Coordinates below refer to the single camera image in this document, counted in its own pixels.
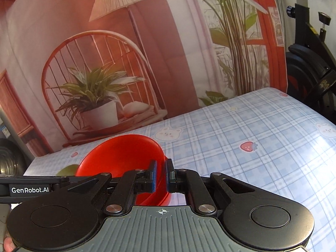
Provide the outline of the person's left hand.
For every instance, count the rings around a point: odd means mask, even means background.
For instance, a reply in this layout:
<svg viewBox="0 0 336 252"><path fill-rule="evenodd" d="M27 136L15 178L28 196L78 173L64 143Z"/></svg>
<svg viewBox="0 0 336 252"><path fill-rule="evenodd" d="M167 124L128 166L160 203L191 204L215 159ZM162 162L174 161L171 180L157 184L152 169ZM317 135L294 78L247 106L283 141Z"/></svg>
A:
<svg viewBox="0 0 336 252"><path fill-rule="evenodd" d="M3 250L5 252L13 252L16 248L16 245L13 243L11 237L5 237L3 240Z"/></svg>

